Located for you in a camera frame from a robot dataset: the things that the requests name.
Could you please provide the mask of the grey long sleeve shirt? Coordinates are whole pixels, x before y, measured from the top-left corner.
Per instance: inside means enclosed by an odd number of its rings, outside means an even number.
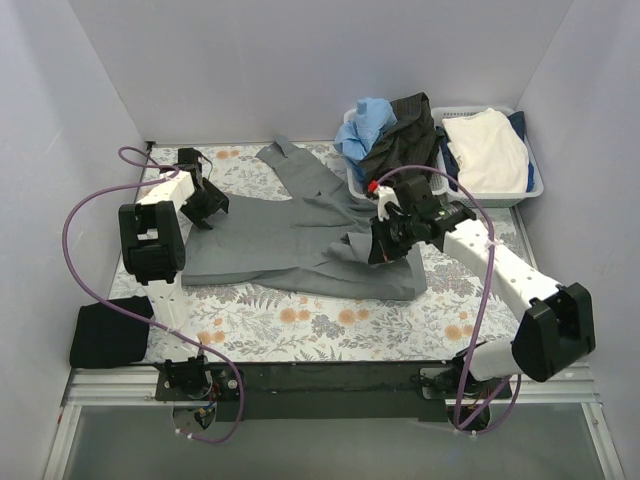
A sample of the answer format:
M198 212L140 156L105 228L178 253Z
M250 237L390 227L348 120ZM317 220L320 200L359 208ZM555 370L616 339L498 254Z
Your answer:
M410 301L427 287L419 249L390 263L371 265L369 200L354 198L347 183L311 152L284 137L257 157L290 197L263 200L232 195L226 213L209 217L186 242L186 286L253 283L339 298Z

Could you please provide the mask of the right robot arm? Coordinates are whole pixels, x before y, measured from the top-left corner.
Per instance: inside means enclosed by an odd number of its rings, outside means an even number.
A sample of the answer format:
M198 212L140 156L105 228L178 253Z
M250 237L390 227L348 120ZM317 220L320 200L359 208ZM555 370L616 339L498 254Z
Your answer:
M584 286L564 286L535 270L463 203L436 199L422 177L394 188L372 183L370 191L377 200L371 264L403 258L418 243L432 245L484 280L520 322L513 339L486 341L456 356L452 383L460 395L475 397L489 380L517 374L545 382L594 351L592 297Z

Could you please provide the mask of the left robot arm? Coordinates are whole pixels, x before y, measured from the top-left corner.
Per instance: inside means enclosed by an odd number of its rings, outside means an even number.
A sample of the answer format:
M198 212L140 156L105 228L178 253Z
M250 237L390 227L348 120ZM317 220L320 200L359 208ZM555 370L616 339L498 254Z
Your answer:
M228 197L203 175L205 159L193 147L180 148L177 164L161 169L162 182L118 212L125 269L142 285L153 320L168 328L160 351L164 360L173 362L198 354L196 346L175 336L197 339L189 325L182 289L186 249L178 216L186 216L200 230L210 230L207 219L229 211Z

